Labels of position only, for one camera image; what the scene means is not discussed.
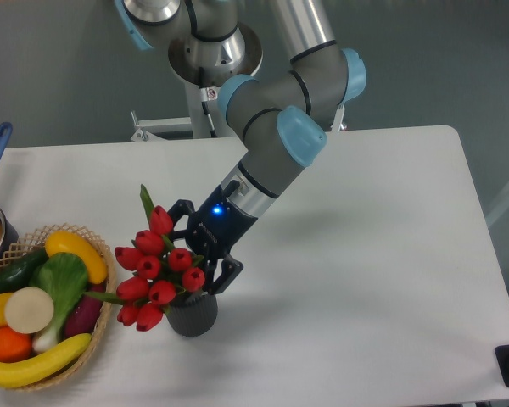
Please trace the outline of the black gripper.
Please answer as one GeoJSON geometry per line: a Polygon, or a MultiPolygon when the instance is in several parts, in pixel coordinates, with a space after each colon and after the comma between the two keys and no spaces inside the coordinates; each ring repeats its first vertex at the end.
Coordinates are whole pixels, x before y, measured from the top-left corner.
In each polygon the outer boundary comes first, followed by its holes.
{"type": "Polygon", "coordinates": [[[208,260],[202,270],[203,289],[209,295],[223,293],[243,271],[243,263],[229,253],[257,221],[230,200],[239,187],[239,183],[218,186],[198,209],[192,201],[179,199],[167,210],[173,224],[171,240],[184,240],[192,251],[208,260]],[[179,230],[177,224],[183,217],[187,217],[187,226],[179,230]]]}

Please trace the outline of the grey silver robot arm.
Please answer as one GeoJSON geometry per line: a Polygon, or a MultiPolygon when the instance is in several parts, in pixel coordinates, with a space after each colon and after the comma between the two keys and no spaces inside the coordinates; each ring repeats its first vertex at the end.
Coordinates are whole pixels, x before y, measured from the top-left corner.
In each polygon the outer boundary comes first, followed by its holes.
{"type": "Polygon", "coordinates": [[[199,90],[215,89],[223,122],[246,154],[198,207],[180,200],[177,236],[203,257],[204,290],[222,293],[242,270],[232,246],[322,151],[340,128],[344,105],[366,87],[366,68],[341,49],[319,1],[273,1],[291,65],[277,81],[255,79],[262,51],[238,20],[234,1],[118,1],[115,8],[141,49],[164,46],[175,74],[199,90]]]}

